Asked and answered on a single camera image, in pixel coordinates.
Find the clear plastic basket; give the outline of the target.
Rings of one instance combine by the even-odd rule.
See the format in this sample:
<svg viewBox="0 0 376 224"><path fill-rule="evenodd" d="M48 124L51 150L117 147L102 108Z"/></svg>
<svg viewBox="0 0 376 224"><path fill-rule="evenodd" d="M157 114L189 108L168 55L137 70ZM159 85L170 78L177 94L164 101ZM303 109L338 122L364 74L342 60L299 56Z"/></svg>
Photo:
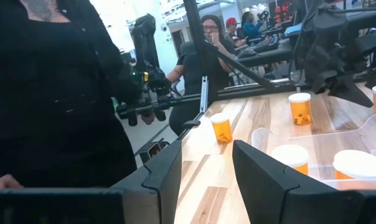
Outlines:
<svg viewBox="0 0 376 224"><path fill-rule="evenodd" d="M301 137L283 137L266 128L252 132L251 145L264 153L285 144L294 144L307 149L309 154L309 176L338 190L376 190L376 179L336 179L332 162L342 150L364 151L376 156L376 114L372 115L359 129L336 133Z"/></svg>

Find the person's hand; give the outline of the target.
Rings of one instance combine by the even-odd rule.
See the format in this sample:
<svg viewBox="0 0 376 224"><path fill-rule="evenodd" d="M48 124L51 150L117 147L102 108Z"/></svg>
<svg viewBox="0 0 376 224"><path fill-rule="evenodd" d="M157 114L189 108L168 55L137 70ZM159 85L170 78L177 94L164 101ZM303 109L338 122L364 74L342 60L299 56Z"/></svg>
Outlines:
<svg viewBox="0 0 376 224"><path fill-rule="evenodd" d="M156 118L155 114L152 111L144 111L141 113L141 119L147 125L150 125L154 121L155 118Z"/></svg>
<svg viewBox="0 0 376 224"><path fill-rule="evenodd" d="M0 177L0 190L2 189L22 189L21 185L12 175L7 174Z"/></svg>

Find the silver aluminium bar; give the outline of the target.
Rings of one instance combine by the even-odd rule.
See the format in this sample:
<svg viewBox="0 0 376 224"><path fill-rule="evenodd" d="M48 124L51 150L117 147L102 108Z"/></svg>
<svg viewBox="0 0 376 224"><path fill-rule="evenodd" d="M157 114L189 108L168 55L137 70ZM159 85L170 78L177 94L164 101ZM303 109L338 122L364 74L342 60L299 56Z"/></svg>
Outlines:
<svg viewBox="0 0 376 224"><path fill-rule="evenodd" d="M202 77L202 88L200 94L200 113L205 113L208 106L209 81L208 76Z"/></svg>

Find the person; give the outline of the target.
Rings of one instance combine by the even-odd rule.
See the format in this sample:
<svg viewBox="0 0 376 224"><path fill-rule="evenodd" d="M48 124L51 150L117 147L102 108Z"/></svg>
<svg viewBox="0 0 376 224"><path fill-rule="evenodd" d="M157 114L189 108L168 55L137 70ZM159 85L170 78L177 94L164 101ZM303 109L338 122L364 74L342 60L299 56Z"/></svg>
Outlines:
<svg viewBox="0 0 376 224"><path fill-rule="evenodd" d="M246 38L241 38L237 35L238 22L236 18L230 17L225 22L225 38L233 44L235 48L242 47L247 44Z"/></svg>
<svg viewBox="0 0 376 224"><path fill-rule="evenodd" d="M225 39L220 19L215 15L205 15L201 18L203 31L206 38L214 46L218 47L226 55L234 58L235 49L232 43ZM218 90L229 86L229 73L232 72L232 66L225 63L221 58L214 54L208 54L207 65L210 66L210 77L214 77ZM202 69L200 60L197 56L193 42L187 42L181 45L181 54L174 69L166 76L171 82L175 83L184 78L185 95L200 93L202 89ZM176 135L180 135L184 128L183 124L193 120L199 113L199 107L194 105L177 106L172 109L169 117L169 125Z"/></svg>
<svg viewBox="0 0 376 224"><path fill-rule="evenodd" d="M254 24L254 15L250 12L244 12L242 15L242 30L248 40L261 37L261 27L265 23L264 19L260 19Z"/></svg>
<svg viewBox="0 0 376 224"><path fill-rule="evenodd" d="M0 177L109 187L136 160L114 100L137 93L90 0L0 0Z"/></svg>

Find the blue laptop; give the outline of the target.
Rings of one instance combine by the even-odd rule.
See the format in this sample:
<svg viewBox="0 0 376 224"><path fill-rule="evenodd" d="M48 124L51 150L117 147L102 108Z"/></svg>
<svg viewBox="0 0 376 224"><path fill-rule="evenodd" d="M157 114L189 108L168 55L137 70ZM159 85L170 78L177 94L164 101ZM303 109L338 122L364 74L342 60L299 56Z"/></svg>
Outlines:
<svg viewBox="0 0 376 224"><path fill-rule="evenodd" d="M302 23L299 23L295 26L287 27L284 36L289 37L291 35L298 35L301 32Z"/></svg>

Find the black aluminium table frame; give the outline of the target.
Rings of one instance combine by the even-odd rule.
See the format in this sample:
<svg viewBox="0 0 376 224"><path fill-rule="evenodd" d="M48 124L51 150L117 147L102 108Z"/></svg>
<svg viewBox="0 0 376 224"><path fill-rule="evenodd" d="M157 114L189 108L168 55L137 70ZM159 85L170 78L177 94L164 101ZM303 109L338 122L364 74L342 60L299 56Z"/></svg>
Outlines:
<svg viewBox="0 0 376 224"><path fill-rule="evenodd" d="M195 0L183 0L184 6L187 12L187 18L190 24L190 29L192 32L193 43L197 52L197 56L200 60L200 68L202 69L202 77L208 76L209 81L209 94L208 94L208 106L210 106L215 101L220 100L232 100L236 98L245 98L250 96L260 96L269 95L273 93L284 93L294 90L294 85L288 81L277 81L271 82L264 79L263 77L253 73L251 70L246 68L240 62L234 58L226 55L218 47L210 43L204 35L203 25L199 20L199 12L196 6ZM215 80L214 77L210 77L210 66L207 65L208 54L214 54L218 58L221 58L225 63L231 65L232 68L242 72L249 79L253 80L254 83L251 85L235 86L228 89L218 90L213 84ZM200 117L204 113L200 113L200 93L193 95L184 95L179 98L171 98L168 95L158 94L157 102L152 104L146 104L144 106L139 106L136 111L154 111L156 114L160 114L163 110L170 107L175 108L177 106L184 105L194 105L199 107L199 113L197 116L190 121L183 124L183 132L178 135L178 140L181 140L186 134L194 127L200 125Z"/></svg>

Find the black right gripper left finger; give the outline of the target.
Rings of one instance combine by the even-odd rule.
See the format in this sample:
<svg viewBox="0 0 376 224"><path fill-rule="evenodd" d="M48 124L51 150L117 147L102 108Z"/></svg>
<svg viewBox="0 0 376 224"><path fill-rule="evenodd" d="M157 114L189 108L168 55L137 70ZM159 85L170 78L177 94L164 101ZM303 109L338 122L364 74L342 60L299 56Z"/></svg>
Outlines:
<svg viewBox="0 0 376 224"><path fill-rule="evenodd" d="M73 189L60 224L173 224L181 169L176 140L109 188Z"/></svg>

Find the black workbench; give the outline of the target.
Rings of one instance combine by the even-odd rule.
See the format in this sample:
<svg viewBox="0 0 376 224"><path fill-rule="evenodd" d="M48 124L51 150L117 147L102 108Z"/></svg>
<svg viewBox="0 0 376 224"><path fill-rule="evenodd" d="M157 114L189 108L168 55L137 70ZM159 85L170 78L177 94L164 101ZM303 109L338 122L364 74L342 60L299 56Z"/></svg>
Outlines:
<svg viewBox="0 0 376 224"><path fill-rule="evenodd" d="M288 61L293 54L293 48L298 36L298 32L295 34L289 34L287 38L278 42L278 47L276 49L256 53L250 57L237 57L237 61L248 68L269 63Z"/></svg>

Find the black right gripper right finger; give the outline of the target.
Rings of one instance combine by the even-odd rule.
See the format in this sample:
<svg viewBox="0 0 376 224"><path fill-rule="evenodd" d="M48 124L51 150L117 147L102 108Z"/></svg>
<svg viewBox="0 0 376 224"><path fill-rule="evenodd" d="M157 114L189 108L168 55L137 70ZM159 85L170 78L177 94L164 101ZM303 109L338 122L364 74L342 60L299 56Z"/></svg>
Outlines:
<svg viewBox="0 0 376 224"><path fill-rule="evenodd" d="M233 165L251 224L362 224L362 196L339 191L236 140Z"/></svg>

